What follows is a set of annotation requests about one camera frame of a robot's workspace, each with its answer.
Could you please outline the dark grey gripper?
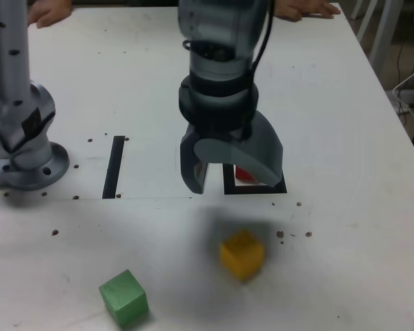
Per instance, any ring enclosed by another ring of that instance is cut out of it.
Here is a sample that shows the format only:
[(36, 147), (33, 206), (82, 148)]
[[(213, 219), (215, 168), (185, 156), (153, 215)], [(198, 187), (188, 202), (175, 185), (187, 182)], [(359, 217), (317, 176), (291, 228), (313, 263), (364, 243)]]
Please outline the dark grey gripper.
[(192, 193), (204, 193), (209, 163), (237, 166), (264, 185), (280, 185), (283, 146), (275, 129), (260, 112), (255, 113), (250, 128), (249, 136), (249, 126), (220, 132), (188, 124), (180, 143), (180, 169)]

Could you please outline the person's left hand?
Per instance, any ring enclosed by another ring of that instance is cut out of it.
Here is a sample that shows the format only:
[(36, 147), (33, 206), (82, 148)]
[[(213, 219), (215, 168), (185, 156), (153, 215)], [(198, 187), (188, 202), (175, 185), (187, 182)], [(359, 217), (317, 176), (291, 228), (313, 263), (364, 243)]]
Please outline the person's left hand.
[(301, 21), (309, 15), (333, 19), (340, 13), (339, 8), (324, 0), (276, 0), (273, 15), (289, 21)]

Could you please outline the person's right hand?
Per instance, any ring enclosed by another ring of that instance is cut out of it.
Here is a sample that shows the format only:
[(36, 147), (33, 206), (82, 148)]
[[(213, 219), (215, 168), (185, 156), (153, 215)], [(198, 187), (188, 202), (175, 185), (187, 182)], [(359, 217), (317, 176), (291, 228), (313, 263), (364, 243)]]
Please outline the person's right hand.
[(39, 0), (35, 1), (28, 12), (28, 25), (47, 28), (72, 14), (71, 0)]

